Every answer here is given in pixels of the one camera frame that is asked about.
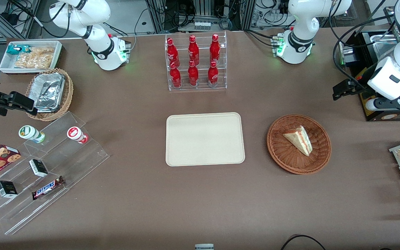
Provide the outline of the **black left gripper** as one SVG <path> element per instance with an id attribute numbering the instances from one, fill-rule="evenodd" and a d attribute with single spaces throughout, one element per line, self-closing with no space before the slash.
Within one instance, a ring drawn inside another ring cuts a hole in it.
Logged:
<path id="1" fill-rule="evenodd" d="M 333 94 L 332 98 L 334 101 L 338 99 L 348 96 L 348 95 L 360 95 L 363 100 L 368 100 L 370 98 L 375 97 L 375 91 L 368 86 L 368 84 L 352 84 L 353 82 L 349 79 L 345 79 L 335 86 L 332 87 Z"/>

